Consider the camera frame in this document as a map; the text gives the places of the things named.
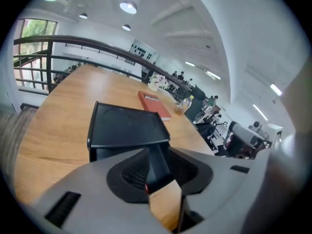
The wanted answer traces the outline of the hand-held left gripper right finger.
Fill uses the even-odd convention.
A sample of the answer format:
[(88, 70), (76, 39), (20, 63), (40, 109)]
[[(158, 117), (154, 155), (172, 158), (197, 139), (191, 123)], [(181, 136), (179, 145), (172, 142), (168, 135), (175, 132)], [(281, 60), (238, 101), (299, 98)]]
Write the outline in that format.
[(243, 219), (234, 218), (225, 204), (244, 182), (254, 160), (212, 156), (183, 148), (168, 149), (168, 167), (181, 188), (182, 198), (177, 224), (178, 233), (193, 231), (196, 225), (212, 221), (209, 233), (218, 227), (228, 228), (223, 233), (240, 234)]

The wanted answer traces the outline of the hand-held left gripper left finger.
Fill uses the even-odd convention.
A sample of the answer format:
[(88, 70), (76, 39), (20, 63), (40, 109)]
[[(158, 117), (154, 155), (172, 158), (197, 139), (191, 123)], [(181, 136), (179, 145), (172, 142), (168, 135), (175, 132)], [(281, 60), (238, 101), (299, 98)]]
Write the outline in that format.
[(70, 234), (166, 234), (149, 206), (148, 149), (90, 162), (47, 189), (34, 209)]

